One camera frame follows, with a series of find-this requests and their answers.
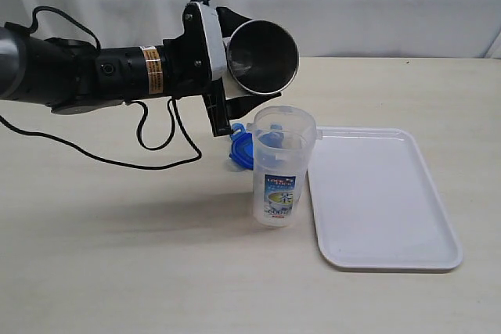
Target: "robotic arm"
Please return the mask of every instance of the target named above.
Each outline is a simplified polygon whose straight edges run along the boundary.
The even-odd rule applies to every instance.
[[[211,8],[209,1],[186,4],[183,35],[161,45],[127,48],[101,48],[99,39],[66,13],[37,7],[30,27],[0,27],[0,99],[76,114],[139,99],[167,96],[175,104],[202,95],[213,135],[229,135],[230,120],[280,95],[294,79],[299,57],[282,27],[226,7]],[[58,13],[93,36],[95,45],[31,37],[41,11]],[[226,98],[222,76],[227,70],[249,95]]]

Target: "pitcher label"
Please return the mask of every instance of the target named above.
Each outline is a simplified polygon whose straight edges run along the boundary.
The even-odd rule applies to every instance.
[[[295,176],[265,175],[265,216],[285,218],[292,213]]]

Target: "orange warning label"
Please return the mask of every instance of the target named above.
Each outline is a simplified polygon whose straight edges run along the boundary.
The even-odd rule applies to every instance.
[[[164,72],[162,62],[155,46],[140,46],[144,59],[146,59],[146,69],[148,70],[148,82],[150,94],[162,94],[164,92]]]

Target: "white plastic part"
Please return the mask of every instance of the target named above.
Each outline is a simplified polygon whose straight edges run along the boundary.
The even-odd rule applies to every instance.
[[[320,127],[308,166],[320,251],[348,269],[448,271],[463,253],[414,138]]]
[[[294,207],[317,138],[315,119],[300,109],[271,106],[256,114],[250,129],[254,148],[254,217],[268,226],[287,226],[294,219]]]

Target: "label sticker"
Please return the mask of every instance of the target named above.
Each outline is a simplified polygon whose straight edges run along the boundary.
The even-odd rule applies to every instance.
[[[150,94],[162,94],[164,92],[164,72],[160,54],[155,46],[139,46],[146,60],[148,70],[148,92]]]
[[[295,176],[265,175],[265,216],[285,218],[292,212]]]

